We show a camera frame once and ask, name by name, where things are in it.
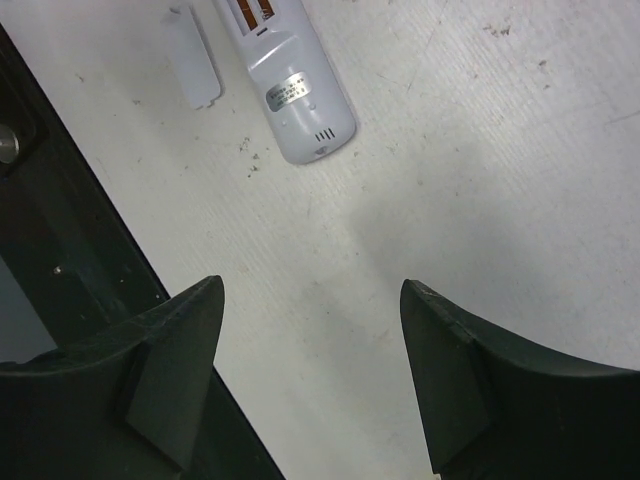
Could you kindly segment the white remote back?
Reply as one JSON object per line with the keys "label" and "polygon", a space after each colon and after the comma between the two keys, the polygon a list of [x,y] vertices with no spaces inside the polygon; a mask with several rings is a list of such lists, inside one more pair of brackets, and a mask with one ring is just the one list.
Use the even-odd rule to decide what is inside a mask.
{"label": "white remote back", "polygon": [[300,1],[216,1],[283,158],[305,165],[351,140],[356,118]]}

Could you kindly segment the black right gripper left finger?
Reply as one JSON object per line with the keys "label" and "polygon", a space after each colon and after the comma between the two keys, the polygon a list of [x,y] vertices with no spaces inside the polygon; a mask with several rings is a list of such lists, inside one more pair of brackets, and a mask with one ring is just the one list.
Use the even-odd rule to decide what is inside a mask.
{"label": "black right gripper left finger", "polygon": [[5,479],[177,479],[190,467],[224,310],[209,276],[161,305],[1,366]]}

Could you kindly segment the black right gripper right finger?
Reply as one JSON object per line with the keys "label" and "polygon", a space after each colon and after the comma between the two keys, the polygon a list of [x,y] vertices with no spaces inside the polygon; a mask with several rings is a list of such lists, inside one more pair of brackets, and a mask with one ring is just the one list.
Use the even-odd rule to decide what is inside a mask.
{"label": "black right gripper right finger", "polygon": [[433,471],[443,479],[635,479],[639,374],[561,353],[401,289],[401,325]]}

